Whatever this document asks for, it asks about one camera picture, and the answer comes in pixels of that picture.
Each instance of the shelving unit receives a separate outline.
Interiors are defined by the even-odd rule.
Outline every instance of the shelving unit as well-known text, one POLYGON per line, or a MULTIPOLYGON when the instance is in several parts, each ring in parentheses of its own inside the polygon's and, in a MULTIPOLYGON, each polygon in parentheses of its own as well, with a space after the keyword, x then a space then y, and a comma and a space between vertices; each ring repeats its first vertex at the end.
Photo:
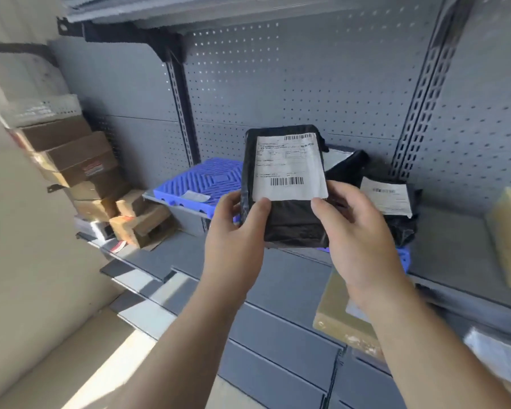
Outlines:
MULTIPOLYGON (((371 173, 423 189, 409 275, 427 298, 511 334, 511 289, 483 220, 511 186, 511 0, 165 1, 72 1, 73 21, 95 22, 59 21, 51 46, 129 181, 153 189, 200 160, 242 160, 249 128, 312 123, 367 151, 371 173)), ((103 269, 132 292, 113 307, 155 338, 203 267, 208 219, 172 210, 183 232, 151 252, 91 242, 127 264, 103 269)), ((256 350, 240 324, 220 374, 270 408, 402 407, 385 370, 312 328, 330 271, 321 251, 266 250, 241 316, 274 348, 256 350), (310 366, 288 354, 300 338, 342 351, 310 366)))

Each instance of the wall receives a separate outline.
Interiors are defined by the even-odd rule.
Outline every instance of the wall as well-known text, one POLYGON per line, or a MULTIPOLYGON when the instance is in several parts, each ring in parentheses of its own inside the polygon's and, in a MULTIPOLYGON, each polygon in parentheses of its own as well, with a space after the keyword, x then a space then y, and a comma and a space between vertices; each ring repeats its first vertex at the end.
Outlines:
MULTIPOLYGON (((0 0, 0 42, 54 38, 58 14, 60 0, 0 0)), ((45 66, 0 54, 0 106, 65 90, 45 66)), ((75 239, 70 202, 45 185, 0 126, 0 395, 117 295, 102 255, 75 239)))

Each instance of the white paper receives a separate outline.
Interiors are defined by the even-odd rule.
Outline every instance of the white paper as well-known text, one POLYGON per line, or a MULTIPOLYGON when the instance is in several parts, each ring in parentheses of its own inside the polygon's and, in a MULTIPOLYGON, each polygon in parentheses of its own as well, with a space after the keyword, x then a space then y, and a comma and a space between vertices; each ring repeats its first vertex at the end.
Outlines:
POLYGON ((186 193, 184 193, 180 198, 189 199, 190 201, 195 201, 195 202, 206 202, 210 199, 210 195, 193 192, 188 189, 186 191, 186 193))
POLYGON ((386 184, 364 177, 360 189, 383 214, 412 217, 407 185, 386 184))
POLYGON ((271 201, 327 198, 327 185, 315 133, 259 136, 252 198, 271 201))
POLYGON ((369 317, 367 317, 366 314, 363 311, 361 311, 361 309, 352 300, 348 300, 347 308, 345 311, 351 316, 357 317, 360 320, 366 321, 369 324, 371 323, 369 321, 369 317))
POLYGON ((351 157, 353 152, 338 151, 336 149, 330 149, 329 152, 322 152, 324 159, 324 171, 329 171, 336 164, 341 163, 345 159, 351 157))
POLYGON ((464 343, 497 377, 511 382, 511 343, 471 328, 464 343))

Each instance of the blue plastic crate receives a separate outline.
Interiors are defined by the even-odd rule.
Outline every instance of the blue plastic crate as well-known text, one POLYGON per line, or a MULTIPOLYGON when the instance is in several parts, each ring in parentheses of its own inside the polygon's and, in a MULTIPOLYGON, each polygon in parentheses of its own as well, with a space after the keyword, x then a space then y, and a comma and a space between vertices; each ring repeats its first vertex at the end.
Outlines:
MULTIPOLYGON (((329 253, 329 248, 316 248, 320 251, 325 251, 329 253)), ((396 248, 397 254, 399 254, 399 259, 401 260, 401 265, 405 272, 409 271, 409 267, 411 266, 411 250, 409 247, 396 248)))
POLYGON ((154 195, 170 206, 183 206, 212 219, 222 195, 240 189, 242 162, 213 157, 166 181, 154 195), (182 198, 187 191, 208 195, 206 202, 182 198))

